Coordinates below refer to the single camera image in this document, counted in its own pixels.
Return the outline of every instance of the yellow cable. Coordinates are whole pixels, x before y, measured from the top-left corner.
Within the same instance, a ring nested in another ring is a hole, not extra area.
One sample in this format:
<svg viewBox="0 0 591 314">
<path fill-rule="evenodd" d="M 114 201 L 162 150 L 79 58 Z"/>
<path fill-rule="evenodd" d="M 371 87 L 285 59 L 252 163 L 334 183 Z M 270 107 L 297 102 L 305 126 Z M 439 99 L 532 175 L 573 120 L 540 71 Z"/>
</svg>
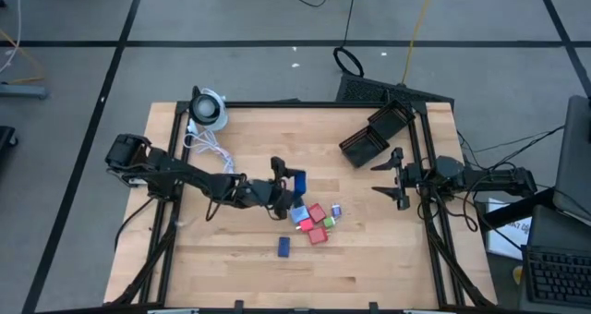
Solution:
<svg viewBox="0 0 591 314">
<path fill-rule="evenodd" d="M 410 67 L 410 59 L 413 56 L 413 46 L 415 45 L 416 36 L 418 35 L 418 29 L 420 28 L 421 24 L 423 24 L 423 18 L 425 17 L 425 12 L 427 11 L 428 3 L 431 0 L 425 0 L 423 7 L 421 8 L 421 13 L 418 16 L 418 21 L 415 25 L 415 30 L 413 31 L 413 39 L 410 40 L 410 45 L 408 46 L 408 54 L 406 55 L 406 64 L 404 65 L 404 73 L 403 73 L 403 80 L 402 83 L 406 81 L 406 74 L 408 73 L 408 68 Z"/>
<path fill-rule="evenodd" d="M 15 47 L 15 51 L 14 52 L 16 52 L 17 50 L 19 52 L 21 52 L 32 63 L 32 65 L 35 67 L 35 70 L 37 71 L 37 76 L 36 77 L 33 77 L 33 78 L 25 78 L 25 79 L 24 78 L 19 78 L 19 79 L 12 80 L 12 81 L 10 81 L 8 83 L 9 84 L 19 84 L 19 83 L 34 82 L 34 81 L 45 79 L 45 75 L 43 74 L 44 73 L 43 66 L 39 63 L 39 61 L 37 61 L 27 51 L 25 51 L 21 47 L 18 47 L 17 44 L 15 43 L 15 41 L 13 41 L 12 38 L 10 38 L 10 36 L 8 36 L 8 34 L 5 33 L 1 29 L 0 29 L 0 34 L 2 34 L 4 36 L 4 38 L 8 42 L 10 42 L 12 44 L 12 46 Z"/>
</svg>

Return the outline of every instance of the desk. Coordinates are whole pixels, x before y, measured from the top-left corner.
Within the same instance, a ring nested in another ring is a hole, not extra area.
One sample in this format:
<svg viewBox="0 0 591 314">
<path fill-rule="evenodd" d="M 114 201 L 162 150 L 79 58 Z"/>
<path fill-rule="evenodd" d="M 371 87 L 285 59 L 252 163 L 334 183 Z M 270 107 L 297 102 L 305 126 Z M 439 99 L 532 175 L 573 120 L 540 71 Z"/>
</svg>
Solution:
<svg viewBox="0 0 591 314">
<path fill-rule="evenodd" d="M 154 146 L 168 146 L 174 111 L 174 103 L 151 106 L 145 136 Z M 397 211 L 395 202 L 371 190 L 392 186 L 393 171 L 369 171 L 370 166 L 387 161 L 391 149 L 403 147 L 404 163 L 413 160 L 408 130 L 389 140 L 388 152 L 360 169 L 354 169 L 338 147 L 366 126 L 375 111 L 229 108 L 230 122 L 217 139 L 234 155 L 237 172 L 269 178 L 270 158 L 280 156 L 287 167 L 308 172 L 306 203 L 319 202 L 328 210 L 338 202 L 344 216 L 328 243 L 312 247 L 308 236 L 296 231 L 291 222 L 272 221 L 259 208 L 221 207 L 206 223 L 208 200 L 199 190 L 185 186 L 180 220 L 199 218 L 178 230 L 165 305 L 231 308 L 242 299 L 247 308 L 367 308 L 370 301 L 377 301 L 380 308 L 437 308 L 425 227 L 416 215 L 418 195 L 409 190 L 411 209 Z M 450 105 L 428 104 L 428 116 L 436 153 L 461 161 Z M 419 140 L 425 156 L 420 129 Z M 182 146 L 177 147 L 178 158 Z M 222 161 L 211 154 L 191 153 L 189 162 L 212 173 L 223 168 Z M 146 198 L 145 188 L 132 189 L 126 216 Z M 450 203 L 452 211 L 461 210 L 458 201 Z M 476 219 L 476 212 L 468 210 Z M 154 213 L 152 205 L 121 235 L 105 301 L 119 296 L 145 261 Z M 480 233 L 470 232 L 464 219 L 450 222 L 460 265 L 483 295 L 496 302 Z M 279 236 L 291 237 L 288 259 L 277 257 Z M 448 302 L 452 302 L 449 273 L 442 266 Z M 157 267 L 154 284 L 160 273 Z M 152 286 L 151 299 L 156 289 Z"/>
</svg>

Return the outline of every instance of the blue cube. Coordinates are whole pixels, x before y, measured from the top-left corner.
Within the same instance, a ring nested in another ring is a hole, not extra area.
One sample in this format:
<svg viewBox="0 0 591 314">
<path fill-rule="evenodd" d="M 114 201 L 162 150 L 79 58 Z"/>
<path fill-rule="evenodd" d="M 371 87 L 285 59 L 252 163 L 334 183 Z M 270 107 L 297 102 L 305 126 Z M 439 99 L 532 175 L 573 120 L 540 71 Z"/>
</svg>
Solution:
<svg viewBox="0 0 591 314">
<path fill-rule="evenodd" d="M 294 223 L 300 223 L 301 221 L 310 218 L 310 214 L 308 213 L 308 208 L 306 208 L 305 205 L 297 207 L 297 208 L 292 208 L 289 211 L 289 214 L 292 217 L 292 221 L 294 221 Z"/>
<path fill-rule="evenodd" d="M 280 258 L 289 258 L 289 237 L 279 237 L 279 248 L 277 249 L 277 256 Z"/>
</svg>

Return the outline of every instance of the black keyboard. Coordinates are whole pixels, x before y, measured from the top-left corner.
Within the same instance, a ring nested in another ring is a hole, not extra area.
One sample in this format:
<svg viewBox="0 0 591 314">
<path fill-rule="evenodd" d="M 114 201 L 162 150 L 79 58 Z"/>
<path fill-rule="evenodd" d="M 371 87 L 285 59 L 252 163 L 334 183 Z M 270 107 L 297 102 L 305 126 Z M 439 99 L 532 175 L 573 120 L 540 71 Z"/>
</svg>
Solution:
<svg viewBox="0 0 591 314">
<path fill-rule="evenodd" d="M 441 102 L 450 103 L 453 109 L 453 98 L 346 74 L 341 77 L 336 97 L 337 102 L 387 102 L 392 99 L 406 107 L 410 102 Z"/>
<path fill-rule="evenodd" d="M 524 264 L 529 300 L 591 308 L 591 252 L 528 246 Z"/>
</svg>

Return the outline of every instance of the green cube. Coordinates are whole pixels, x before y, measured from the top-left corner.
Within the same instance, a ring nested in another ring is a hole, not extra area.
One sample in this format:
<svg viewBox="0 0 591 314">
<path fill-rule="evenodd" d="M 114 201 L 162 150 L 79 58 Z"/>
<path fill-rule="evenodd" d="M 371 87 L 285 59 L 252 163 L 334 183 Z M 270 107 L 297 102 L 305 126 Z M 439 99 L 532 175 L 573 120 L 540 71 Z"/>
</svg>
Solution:
<svg viewBox="0 0 591 314">
<path fill-rule="evenodd" d="M 331 228 L 336 224 L 336 222 L 334 221 L 334 217 L 326 217 L 323 222 L 326 228 Z"/>
</svg>

